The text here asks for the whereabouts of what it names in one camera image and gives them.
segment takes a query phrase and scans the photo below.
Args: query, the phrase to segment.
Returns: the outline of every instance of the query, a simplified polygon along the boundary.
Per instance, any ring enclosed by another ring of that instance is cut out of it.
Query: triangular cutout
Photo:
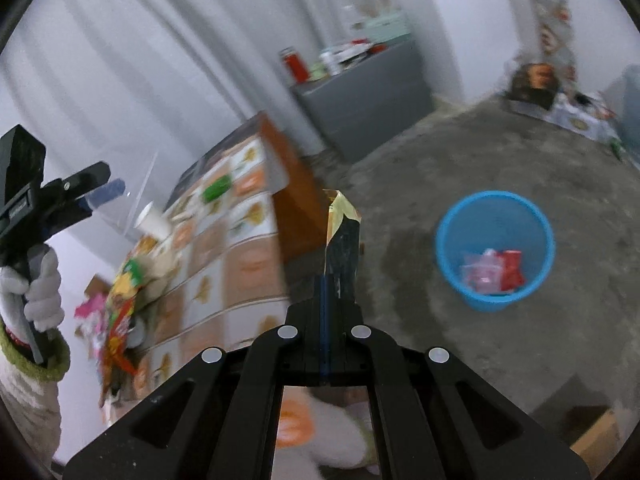
[[[522,433],[516,421],[492,405],[469,383],[459,381],[456,389],[485,448],[497,449]]]
[[[133,427],[133,436],[158,449],[165,449],[169,445],[194,388],[195,383],[187,381],[169,397],[160,399],[156,408],[147,413]]]

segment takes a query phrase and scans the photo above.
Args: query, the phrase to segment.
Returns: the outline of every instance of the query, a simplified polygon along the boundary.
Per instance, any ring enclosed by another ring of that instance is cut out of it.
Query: concrete floor
[[[357,301],[368,323],[404,346],[445,346],[556,434],[570,408],[606,404],[629,435],[640,409],[637,170],[496,101],[423,121],[353,166],[328,152],[312,166],[362,214]],[[462,302],[433,249],[447,209],[486,189],[533,200],[558,245],[542,287],[494,314]],[[308,293],[301,268],[289,268],[294,298]]]

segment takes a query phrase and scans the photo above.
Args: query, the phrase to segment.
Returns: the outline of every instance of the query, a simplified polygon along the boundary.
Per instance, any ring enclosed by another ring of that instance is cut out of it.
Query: blue bucket
[[[485,296],[462,283],[464,254],[487,249],[522,252],[525,285],[513,294]],[[496,312],[526,298],[551,270],[556,244],[545,215],[529,200],[505,191],[483,191],[462,199],[442,219],[436,234],[436,259],[449,284],[471,308]]]

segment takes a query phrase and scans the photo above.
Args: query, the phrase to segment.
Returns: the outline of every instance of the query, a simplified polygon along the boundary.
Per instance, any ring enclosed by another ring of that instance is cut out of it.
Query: red can
[[[304,83],[309,79],[309,70],[306,69],[305,62],[295,48],[289,47],[280,51],[282,62],[289,67],[289,71],[297,83]]]

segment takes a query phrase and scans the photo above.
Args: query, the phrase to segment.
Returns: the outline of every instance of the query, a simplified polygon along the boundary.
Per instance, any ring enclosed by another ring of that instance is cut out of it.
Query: hand
[[[38,332],[45,332],[62,323],[65,313],[58,291],[60,280],[58,256],[51,248],[42,259],[40,276],[33,280],[31,286],[11,267],[0,269],[0,317],[9,332],[21,342],[26,344],[29,340],[20,323],[23,295],[27,300],[24,315],[28,321],[33,321]]]

